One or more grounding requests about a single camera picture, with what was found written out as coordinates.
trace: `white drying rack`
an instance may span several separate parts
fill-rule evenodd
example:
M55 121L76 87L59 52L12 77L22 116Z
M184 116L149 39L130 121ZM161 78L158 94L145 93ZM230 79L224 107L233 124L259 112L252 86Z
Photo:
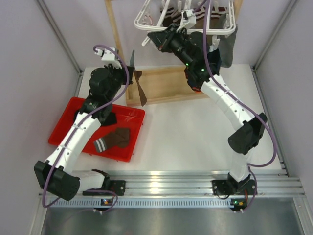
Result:
M161 2L161 0L146 0L143 4L139 14L137 15L134 25L136 28L140 30L145 30L149 32L157 32L157 31L163 31L166 29L166 27L162 27L163 20L165 18L166 12L169 8L170 2L175 0L166 0L164 8L162 13L160 12L160 8L157 9L157 4L154 4L155 2ZM210 28L210 18L211 18L211 11L213 8L212 2L210 2L210 17L207 19L207 29L206 34L207 35L230 35L236 30L236 22L235 22L235 11L234 11L234 4L233 0L228 0L228 8L227 8L227 14L229 15L229 21L228 25L224 27L224 29L211 29ZM146 16L147 12L153 11L154 13L158 12L160 14L158 22L154 25L146 25L143 24L143 19ZM188 29L187 34L191 34L192 32L202 32L203 29Z

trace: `clothes peg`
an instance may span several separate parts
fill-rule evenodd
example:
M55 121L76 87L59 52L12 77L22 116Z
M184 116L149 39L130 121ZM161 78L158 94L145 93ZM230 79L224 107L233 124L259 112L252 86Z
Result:
M218 13L219 12L219 3L217 1L214 2L214 11L212 13Z
M230 17L229 14L226 14L226 21L224 23L223 29L229 28L230 27Z
M181 12L181 6L182 6L181 0L177 0L177 9L178 9L178 12Z
M204 5L200 8L200 11L205 12Z
M220 39L217 38L217 35L212 36L212 45L210 46L210 52L213 52L219 48Z

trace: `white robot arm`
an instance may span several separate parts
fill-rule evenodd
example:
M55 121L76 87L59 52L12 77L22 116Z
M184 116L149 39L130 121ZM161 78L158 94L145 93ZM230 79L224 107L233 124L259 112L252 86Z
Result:
M126 84L125 69L121 67L117 57L108 50L98 49L96 54L102 57L105 66L91 72L89 96L79 109L74 124L56 150L44 162L37 161L34 166L40 187L44 188L46 184L48 192L65 200L70 200L87 189L108 190L110 184L110 176L100 170L72 174L88 140L101 125L105 125L112 105L101 110L98 108L112 101L121 85ZM130 84L134 71L134 51L131 63L127 66Z
M224 82L223 78L219 75L215 75L214 78L227 90L227 92L233 93ZM235 131L239 130L245 122L251 121L254 116L244 110L236 101L234 101L227 92L222 91L215 82L210 80L204 82L201 91L208 95L218 105L222 112L229 119ZM245 179L249 175L247 163L250 163L253 149L248 154L233 152L232 165L230 169L230 175L237 181Z

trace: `white table surface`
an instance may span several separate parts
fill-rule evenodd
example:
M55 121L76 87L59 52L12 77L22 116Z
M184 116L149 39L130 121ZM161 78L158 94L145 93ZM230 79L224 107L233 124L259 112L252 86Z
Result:
M88 81L95 68L86 68L79 97L89 94ZM233 92L254 111L263 111L249 65L221 69ZM126 105L125 96L117 104ZM213 171L229 170L232 149L227 138L234 133L228 119L210 98L146 105L146 116L129 163L81 153L75 170ZM268 133L254 151L252 163L272 157ZM264 169L281 169L278 158Z

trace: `purple cable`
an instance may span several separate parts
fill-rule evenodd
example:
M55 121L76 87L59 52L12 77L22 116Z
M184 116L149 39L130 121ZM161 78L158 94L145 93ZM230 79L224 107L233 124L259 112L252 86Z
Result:
M256 196L256 194L257 194L257 191L258 191L258 182L257 182L257 180L256 180L255 174L252 172L251 167L249 167L249 166L248 166L248 171L249 171L249 172L251 173L251 175L253 176L253 179L254 179L254 182L255 182L255 189L254 189L254 192L253 192L253 196L252 196L252 198L251 198L251 201L249 202L249 204L247 205L247 207L243 209L242 212L245 212L246 210L249 209L249 207L251 206L252 202L254 201L255 196Z
M207 0L204 0L196 9L194 9L194 12L197 12L201 9L201 7L203 7L205 5Z
M112 208L113 208L113 207L115 206L115 204L117 203L118 196L117 196L117 194L116 194L115 192L113 192L113 191L99 190L99 189L90 189L90 190L87 190L87 191L88 191L88 192L104 192L104 193L110 193L110 194L112 194L114 197L116 197L114 203L113 203L107 210L102 211L102 213L107 213L107 212L111 211ZM86 211L93 211L93 209L87 208L87 209L83 209L83 210L81 210L81 211L78 211L78 212L72 214L71 216L69 216L68 218L66 218L66 219L65 219L59 226L57 226L57 227L52 226L51 217L49 217L49 220L48 220L49 226L50 226L50 228L51 228L52 230L57 231L57 230L59 230L65 223L67 223L70 219L72 219L74 216L76 216L76 215L78 215L78 214L80 214L80 213L82 213L82 212L86 212Z
M114 55L116 55L117 58L122 62L123 68L125 69L125 73L126 73L126 85L125 85L124 90L121 92L121 94L119 94L117 97L115 97L115 98L114 98L113 100L111 100L110 102L108 102L108 103L106 103L106 104L100 106L99 108L97 108L97 109L91 111L89 114L87 114L87 115L77 124L77 126L80 126L81 124L83 124L83 122L84 122L87 118L89 118L91 115L93 115L94 113L98 112L99 110L101 110L101 109L107 107L108 105L112 104L113 102L117 101L117 100L126 92L127 87L128 87L128 85L129 85L129 72L128 72L128 69L127 69L127 65L126 65L125 61L122 59L122 57L121 57L117 52L115 52L114 50L112 50L111 48L109 48L109 47L107 47L107 46L105 46L105 45L102 45L102 44L97 44L97 45L95 45L95 46L93 47L93 50L94 50L95 52L97 52L96 49L97 49L98 47L102 47L102 48L104 48L104 49L109 50L109 51L112 52ZM64 147L66 147L66 146L68 145L68 143L70 142L70 140L72 139L72 137L74 136L74 134L76 133L76 131L77 131L77 128L75 128L75 129L72 131L72 133L71 133L70 136L68 137L67 141L65 142ZM62 154L63 154L64 151L65 151L65 149L62 148L61 151L60 151L60 153L59 153L59 155L57 156L56 160L54 161L54 163L53 163L53 165L52 165L52 167L51 167L49 173L48 173L47 179L45 180L44 192L43 192L43 200L42 200L42 205L43 205L44 208L50 207L51 205L53 205L54 203L56 203L56 202L60 199L60 198L55 199L55 200L54 200L53 202L51 202L49 205L47 205L47 204L45 203L45 197L46 197L46 193L47 193L47 188L48 188L48 184L49 184L49 181L50 181L52 172L53 172L53 170L54 170L56 164L57 164L58 161L60 160L60 158L61 158L61 156L62 156Z
M207 58L207 47L206 47L206 26L207 26L207 18L209 15L209 6L210 6L210 0L207 0L207 7L205 9L205 17L204 17L204 24L203 24L203 52L204 52L204 60L205 60L205 64L206 64L206 68L211 76L211 79L214 81L214 83L224 92L226 92L233 100L235 100L236 102L238 102L242 107L244 107L245 109L247 109L249 112L251 112L261 123L262 125L264 125L265 129L267 130L267 132L269 133L269 136L272 140L273 143L273 156L271 158L271 160L268 163L262 164L262 165L254 165L254 164L248 164L249 166L253 166L253 167L265 167L268 166L270 164L273 163L273 161L275 160L275 157L277 155L277 142L275 139L274 134L272 133L272 131L270 130L270 128L266 125L266 123L262 120L262 118L260 118L260 116L253 111L251 108L249 108L248 106L246 106L244 103L242 103L240 100L238 100L232 93L228 92L213 76L213 73L211 71L210 65L209 65L209 61Z

